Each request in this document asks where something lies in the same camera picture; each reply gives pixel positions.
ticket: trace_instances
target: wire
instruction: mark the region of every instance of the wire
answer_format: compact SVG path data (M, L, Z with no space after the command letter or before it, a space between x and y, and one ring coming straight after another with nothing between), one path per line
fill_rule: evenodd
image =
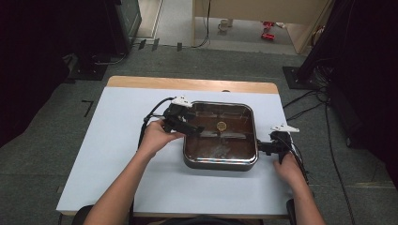
M153 112L156 111L156 110L160 107L160 105L163 104L165 101L173 100L174 98L175 98L175 97L167 97L167 98L163 99L163 100L162 100L161 102L159 102L159 103L152 109L152 111L144 118L144 123L143 123L143 126L141 127L140 138L139 138L139 140L138 140L138 147L140 147L141 141L142 141L143 138L144 138L146 126L147 126L147 123L148 123L149 119L150 119L152 116L158 116L157 114L154 114ZM130 210L129 210L129 224L130 224L130 225L132 225L132 224L134 223L134 222L133 222L133 219L132 219L132 218L133 218L133 213L134 213L134 200L132 200L132 203L131 203L131 206L130 206Z
M354 215L352 213L351 204L350 204L350 202L348 200L348 196L347 196L347 193L346 193L346 190L345 190L344 182L343 182L342 176L340 175L339 168L337 167L336 160L334 158L332 145L331 145L330 124L329 124L329 117L328 117L328 105L325 105L325 116L326 116L326 124L327 124L327 127L328 127L328 140L329 140L329 150L330 150L331 160L333 161L334 170L336 171L337 176L339 177L340 185L342 186L344 198L345 198L345 201L347 203L347 207L348 207L348 211L349 211L349 216L351 217L351 223L353 225L355 225L356 223L355 223Z
M292 148L291 145L287 144L287 142L285 142L283 139L281 139L280 137L278 137L277 135L272 135L269 134L269 136L271 136L272 138L277 138L279 141L281 141L282 143L284 143L284 145L286 145L286 147L288 147L290 149L290 152L293 154L293 156L296 159L296 162L298 163L298 167L301 170L302 175L304 176L304 179L306 181L306 183L308 184L308 177L307 174L305 172L305 168L304 168L304 162L302 160L302 158L299 158L298 154L296 153L296 151Z
M125 54L123 54L123 57L115 62L109 62L109 63L94 63L95 65L115 65L120 63L124 58L126 57Z
M204 45L207 43L207 41L208 41L209 44L210 44L209 31L208 31L208 19L209 19L209 17L210 17L210 8L211 8L211 0L208 1L208 7L207 7L207 24L205 23L205 18L203 19L203 25L205 26L205 29L207 30L205 39L202 41L202 43L201 43L200 45L197 45L197 46L186 46L186 45L184 45L184 46L182 46L183 49L197 49L197 48L200 48L200 47L204 46ZM133 43L133 44L131 44L130 46L131 46L131 47L134 47L134 46L136 46L136 45L139 45L139 43ZM158 44L158 46L173 47L173 48L176 47L176 45L160 45L160 44Z
M208 7L207 7L207 25L205 25L205 28L207 30L207 34L205 36L205 39L202 41L202 43L200 45L197 46L191 46L192 48L196 49L196 48L200 48L202 46L204 46L206 44L207 41L210 41L208 38L208 18L210 17L210 8L211 8L211 0L208 0Z
M63 217L63 216L64 216L64 215L59 214L58 225L61 225L61 224L62 224L62 217Z
M296 113L296 114L292 115L291 117L287 118L286 121L291 121L291 120L297 119L297 118L301 117L303 114L305 114L305 113L307 113L307 112L309 112L309 111L311 111L311 110L313 110L313 109L315 109L315 108L317 108L317 107L319 107L320 105L323 105L323 104L324 103L321 102L321 103L318 103L317 105L311 107L310 109L307 109L307 110L301 111L299 113Z
M321 97L319 96L320 94L324 94L326 97L326 100L321 99ZM316 93L316 98L318 99L318 101L325 103L325 104L330 104L330 99L328 97L328 94L326 92L318 92Z
M314 77L316 82L321 87L329 86L328 76L330 75L330 71L326 71L324 67L315 66L314 67Z
M298 155L301 158L302 164L304 164L304 158L302 157L301 151L299 150L298 146L295 143L293 143L293 142L290 142L290 143L293 144L295 146L295 149L298 150Z
M300 99L302 99L302 98L304 98L304 97L313 96L313 95L316 95L315 91L314 91L314 90L313 90L313 91L309 91L309 92L305 93L304 95L302 95L302 96L300 96L300 97L296 97L295 99L291 100L289 103L285 104L285 105L283 106L283 108L288 107L289 105L291 105L291 104L293 104L293 103L299 101Z

